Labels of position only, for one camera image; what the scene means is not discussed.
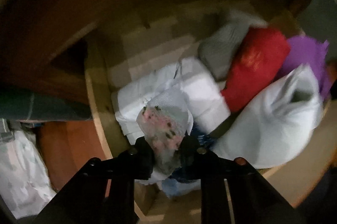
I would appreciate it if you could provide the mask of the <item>large white garment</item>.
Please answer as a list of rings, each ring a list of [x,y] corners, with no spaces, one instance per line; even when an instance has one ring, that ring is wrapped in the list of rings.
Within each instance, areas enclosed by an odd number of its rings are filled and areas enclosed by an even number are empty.
[[[212,151],[243,157],[257,169],[283,165],[310,142],[322,112],[318,81],[309,65],[300,65],[258,93]]]

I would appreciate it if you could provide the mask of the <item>floral mesh underwear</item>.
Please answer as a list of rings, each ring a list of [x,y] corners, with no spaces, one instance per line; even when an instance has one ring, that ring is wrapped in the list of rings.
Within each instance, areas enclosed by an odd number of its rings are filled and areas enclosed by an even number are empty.
[[[154,151],[155,170],[171,175],[181,165],[178,150],[194,122],[181,89],[171,87],[152,98],[140,110],[136,122]]]

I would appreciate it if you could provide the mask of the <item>red underwear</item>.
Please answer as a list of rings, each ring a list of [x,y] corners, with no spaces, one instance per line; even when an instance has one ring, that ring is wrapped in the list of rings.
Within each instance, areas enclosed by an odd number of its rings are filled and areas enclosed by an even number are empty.
[[[249,28],[221,91],[232,113],[243,109],[273,81],[290,48],[286,37],[276,28]]]

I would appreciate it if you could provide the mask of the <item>grey underwear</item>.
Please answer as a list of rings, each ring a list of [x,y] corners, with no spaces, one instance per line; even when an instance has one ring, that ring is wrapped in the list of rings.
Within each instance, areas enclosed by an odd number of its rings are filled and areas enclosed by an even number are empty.
[[[266,28],[268,23],[259,16],[236,9],[223,10],[219,23],[220,28],[200,42],[198,57],[215,80],[222,81],[249,28]]]

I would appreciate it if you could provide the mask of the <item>purple bra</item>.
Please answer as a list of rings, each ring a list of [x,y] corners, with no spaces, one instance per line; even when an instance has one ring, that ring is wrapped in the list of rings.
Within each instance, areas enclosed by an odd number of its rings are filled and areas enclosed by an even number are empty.
[[[321,42],[309,36],[293,36],[287,42],[291,50],[279,69],[275,80],[286,76],[300,65],[310,65],[318,81],[320,96],[323,100],[326,100],[332,86],[326,70],[329,42]]]

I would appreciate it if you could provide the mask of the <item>light blue underwear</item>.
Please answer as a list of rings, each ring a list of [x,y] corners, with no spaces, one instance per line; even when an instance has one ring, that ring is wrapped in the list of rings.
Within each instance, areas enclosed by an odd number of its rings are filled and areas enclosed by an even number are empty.
[[[196,180],[189,183],[178,182],[174,178],[167,178],[161,183],[162,192],[168,198],[175,198],[189,194],[195,190],[201,189],[201,181]]]

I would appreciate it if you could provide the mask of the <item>dark navy lace underwear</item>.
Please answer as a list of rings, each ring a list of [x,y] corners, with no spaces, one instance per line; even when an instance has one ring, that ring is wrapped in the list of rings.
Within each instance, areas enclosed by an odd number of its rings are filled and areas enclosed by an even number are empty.
[[[197,140],[198,144],[205,149],[211,149],[217,142],[217,138],[211,134],[204,133],[195,123],[190,132],[190,136]]]

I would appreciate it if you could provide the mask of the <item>white folded underwear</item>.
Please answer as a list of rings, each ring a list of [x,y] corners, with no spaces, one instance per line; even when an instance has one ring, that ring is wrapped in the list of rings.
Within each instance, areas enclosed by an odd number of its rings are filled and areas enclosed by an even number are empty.
[[[230,115],[213,76],[195,57],[129,83],[113,93],[111,100],[116,120],[131,145],[144,135],[136,120],[147,106],[172,114],[185,132],[196,124],[203,133],[211,133]]]

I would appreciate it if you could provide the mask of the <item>wooden drawer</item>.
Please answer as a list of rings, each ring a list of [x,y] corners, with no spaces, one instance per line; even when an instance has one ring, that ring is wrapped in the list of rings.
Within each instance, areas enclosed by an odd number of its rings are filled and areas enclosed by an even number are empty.
[[[176,72],[179,65],[188,69],[197,65],[201,80],[197,87],[207,83],[201,102],[197,98],[187,102],[191,107],[190,118],[201,122],[202,129],[215,129],[220,121],[228,118],[229,111],[220,99],[219,83],[206,73],[197,58],[197,48],[203,37],[208,37],[216,29],[216,15],[225,12],[225,19],[243,20],[253,26],[266,26],[271,19],[287,36],[299,34],[300,27],[291,13],[284,8],[259,6],[252,0],[200,0],[188,4],[171,5],[167,8],[146,8],[131,13],[125,18],[111,19],[97,27],[86,37],[88,59],[86,61],[86,87],[88,101],[104,155],[107,159],[118,156],[133,144],[138,133],[136,118],[131,118],[135,133],[124,133],[127,129],[119,123],[115,111],[119,113],[117,102],[119,89],[134,80],[150,74],[150,82],[157,86],[167,82],[169,69]],[[313,137],[303,152],[285,165],[262,169],[259,172],[293,206],[298,207],[309,197],[336,154],[336,131],[333,123],[336,104],[324,103],[323,120],[314,131]],[[195,190],[185,196],[170,200],[157,184],[135,184],[135,211],[139,223],[201,223],[201,193]]]

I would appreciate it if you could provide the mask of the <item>white floral bedsheet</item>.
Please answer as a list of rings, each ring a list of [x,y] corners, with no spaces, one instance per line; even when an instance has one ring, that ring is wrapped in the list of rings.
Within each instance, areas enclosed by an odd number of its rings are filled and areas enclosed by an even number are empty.
[[[55,197],[36,137],[1,119],[1,197],[16,219],[35,216]]]

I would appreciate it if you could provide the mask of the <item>blue checked cloth cover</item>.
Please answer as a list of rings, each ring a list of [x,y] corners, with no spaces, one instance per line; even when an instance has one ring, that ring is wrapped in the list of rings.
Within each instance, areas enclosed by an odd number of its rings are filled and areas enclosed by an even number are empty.
[[[91,120],[87,104],[40,94],[1,95],[1,118],[20,121]]]

